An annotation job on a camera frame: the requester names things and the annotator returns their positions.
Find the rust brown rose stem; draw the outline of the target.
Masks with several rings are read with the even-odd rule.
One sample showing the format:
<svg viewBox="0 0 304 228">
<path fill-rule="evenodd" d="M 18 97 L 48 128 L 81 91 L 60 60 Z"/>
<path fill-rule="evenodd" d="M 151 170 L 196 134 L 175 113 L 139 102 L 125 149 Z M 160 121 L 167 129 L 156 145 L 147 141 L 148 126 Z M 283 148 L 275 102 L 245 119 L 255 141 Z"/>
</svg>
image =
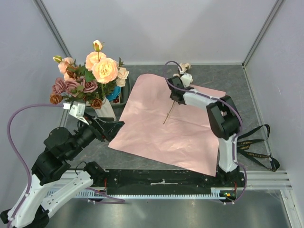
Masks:
<svg viewBox="0 0 304 228">
<path fill-rule="evenodd" d="M 86 105 L 92 107 L 93 109 L 100 109 L 101 106 L 102 106 L 102 101 L 104 99 L 104 98 L 102 98 L 102 93 L 101 93 L 101 87 L 100 86 L 98 86 L 97 93 L 95 95 L 96 95 L 95 99 L 89 100 L 87 102 L 84 102 L 84 101 L 77 101 L 77 102 L 83 102 Z"/>
</svg>

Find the white small rose stem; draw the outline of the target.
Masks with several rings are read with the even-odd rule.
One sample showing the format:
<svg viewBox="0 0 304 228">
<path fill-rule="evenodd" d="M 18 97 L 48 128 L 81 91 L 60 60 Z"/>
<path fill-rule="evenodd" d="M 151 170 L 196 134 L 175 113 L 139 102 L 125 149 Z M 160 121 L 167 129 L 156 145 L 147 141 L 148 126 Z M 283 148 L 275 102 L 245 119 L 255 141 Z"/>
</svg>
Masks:
<svg viewBox="0 0 304 228">
<path fill-rule="evenodd" d="M 187 72 L 187 70 L 189 70 L 191 68 L 191 64 L 190 63 L 180 63 L 180 66 L 182 68 L 182 72 L 184 72 L 184 73 Z M 178 73 L 175 73 L 172 76 L 178 76 L 178 77 L 180 77 L 181 73 L 180 73 L 179 67 L 178 67 L 178 71 L 179 71 Z M 167 116 L 166 116 L 163 124 L 165 124 L 166 121 L 168 120 L 168 118 L 169 118 L 169 116 L 170 116 L 170 114 L 171 114 L 171 112 L 172 112 L 172 110 L 174 108 L 174 105 L 175 105 L 175 101 L 172 102 L 171 108 L 170 108 L 169 112 L 167 113 Z"/>
</svg>

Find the purple pink wrapping paper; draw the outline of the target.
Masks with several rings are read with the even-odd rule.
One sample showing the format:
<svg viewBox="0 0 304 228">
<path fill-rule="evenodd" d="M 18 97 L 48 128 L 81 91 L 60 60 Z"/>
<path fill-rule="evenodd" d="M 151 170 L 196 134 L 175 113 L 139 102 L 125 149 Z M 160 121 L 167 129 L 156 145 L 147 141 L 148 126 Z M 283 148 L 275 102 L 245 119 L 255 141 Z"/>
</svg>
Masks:
<svg viewBox="0 0 304 228">
<path fill-rule="evenodd" d="M 215 176 L 219 142 L 207 111 L 174 103 L 164 78 L 140 75 L 120 117 L 125 124 L 109 147 Z"/>
</svg>

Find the cream rose flower stem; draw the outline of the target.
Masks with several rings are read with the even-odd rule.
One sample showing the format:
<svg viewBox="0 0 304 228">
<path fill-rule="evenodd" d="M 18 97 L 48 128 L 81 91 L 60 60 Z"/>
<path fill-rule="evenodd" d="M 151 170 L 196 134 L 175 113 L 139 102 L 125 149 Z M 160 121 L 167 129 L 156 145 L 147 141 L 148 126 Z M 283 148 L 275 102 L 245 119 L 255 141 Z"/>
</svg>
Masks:
<svg viewBox="0 0 304 228">
<path fill-rule="evenodd" d="M 123 67 L 124 62 L 119 58 L 119 61 L 117 62 L 117 77 L 116 77 L 116 85 L 118 87 L 124 87 L 126 84 L 126 80 L 128 79 L 129 71 Z"/>
</svg>

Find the mauve rose flower stem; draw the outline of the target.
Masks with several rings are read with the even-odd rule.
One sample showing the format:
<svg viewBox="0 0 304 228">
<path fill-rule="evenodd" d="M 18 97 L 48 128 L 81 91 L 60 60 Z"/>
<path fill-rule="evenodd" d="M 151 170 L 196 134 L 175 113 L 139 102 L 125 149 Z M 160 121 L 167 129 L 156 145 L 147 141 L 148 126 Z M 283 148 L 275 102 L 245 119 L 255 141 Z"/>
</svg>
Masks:
<svg viewBox="0 0 304 228">
<path fill-rule="evenodd" d="M 80 77 L 77 80 L 70 78 L 65 81 L 58 77 L 52 86 L 50 102 L 52 104 L 59 104 L 63 100 L 87 102 L 96 98 L 97 89 L 98 85 L 94 80 L 87 82 L 84 77 Z"/>
</svg>

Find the pink peony bud stem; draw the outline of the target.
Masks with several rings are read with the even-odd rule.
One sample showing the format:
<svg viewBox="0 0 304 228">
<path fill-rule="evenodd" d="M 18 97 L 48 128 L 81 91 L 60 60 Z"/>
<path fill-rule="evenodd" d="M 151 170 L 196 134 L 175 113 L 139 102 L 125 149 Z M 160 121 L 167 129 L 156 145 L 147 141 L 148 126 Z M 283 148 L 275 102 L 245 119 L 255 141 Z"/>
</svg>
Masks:
<svg viewBox="0 0 304 228">
<path fill-rule="evenodd" d="M 117 78 L 118 65 L 115 60 L 102 52 L 101 41 L 93 41 L 93 49 L 93 52 L 88 54 L 85 59 L 85 80 L 86 82 L 96 82 L 97 86 L 101 87 L 102 98 L 105 98 L 105 88 Z"/>
</svg>

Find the peach peony flower stem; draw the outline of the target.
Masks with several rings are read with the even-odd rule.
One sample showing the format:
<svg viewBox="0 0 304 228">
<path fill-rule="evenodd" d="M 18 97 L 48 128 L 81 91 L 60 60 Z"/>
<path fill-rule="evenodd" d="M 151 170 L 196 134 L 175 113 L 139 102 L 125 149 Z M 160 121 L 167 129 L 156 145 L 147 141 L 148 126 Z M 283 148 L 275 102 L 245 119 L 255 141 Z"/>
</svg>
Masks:
<svg viewBox="0 0 304 228">
<path fill-rule="evenodd" d="M 53 60 L 58 63 L 58 69 L 63 75 L 64 81 L 77 80 L 80 77 L 79 66 L 76 65 L 76 61 L 71 57 L 62 58 L 59 55 L 53 57 Z"/>
</svg>

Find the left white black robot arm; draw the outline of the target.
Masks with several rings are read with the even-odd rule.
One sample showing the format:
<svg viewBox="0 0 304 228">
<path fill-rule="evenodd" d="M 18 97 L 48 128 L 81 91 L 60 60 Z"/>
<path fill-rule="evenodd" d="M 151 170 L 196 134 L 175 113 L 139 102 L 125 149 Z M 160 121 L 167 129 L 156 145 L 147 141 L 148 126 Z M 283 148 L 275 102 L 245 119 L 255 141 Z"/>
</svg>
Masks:
<svg viewBox="0 0 304 228">
<path fill-rule="evenodd" d="M 65 127 L 55 128 L 44 141 L 45 150 L 31 169 L 29 182 L 15 206 L 1 212 L 0 218 L 9 228 L 44 228 L 51 217 L 80 191 L 99 187 L 105 171 L 95 161 L 85 165 L 73 180 L 50 196 L 47 193 L 70 169 L 73 160 L 93 140 L 111 141 L 123 127 L 123 121 L 85 114 L 83 125 L 71 134 Z"/>
</svg>

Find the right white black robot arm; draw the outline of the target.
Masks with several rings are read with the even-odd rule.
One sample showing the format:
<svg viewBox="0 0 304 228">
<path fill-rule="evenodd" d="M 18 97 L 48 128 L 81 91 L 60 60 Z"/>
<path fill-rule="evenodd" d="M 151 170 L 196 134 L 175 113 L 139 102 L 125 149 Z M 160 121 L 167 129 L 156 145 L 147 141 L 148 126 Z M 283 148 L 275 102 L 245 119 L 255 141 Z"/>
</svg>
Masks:
<svg viewBox="0 0 304 228">
<path fill-rule="evenodd" d="M 191 86 L 185 87 L 178 76 L 166 79 L 166 82 L 173 101 L 207 112 L 211 130 L 219 142 L 218 183 L 230 186 L 239 174 L 237 139 L 243 123 L 232 98 L 228 95 L 213 97 Z"/>
</svg>

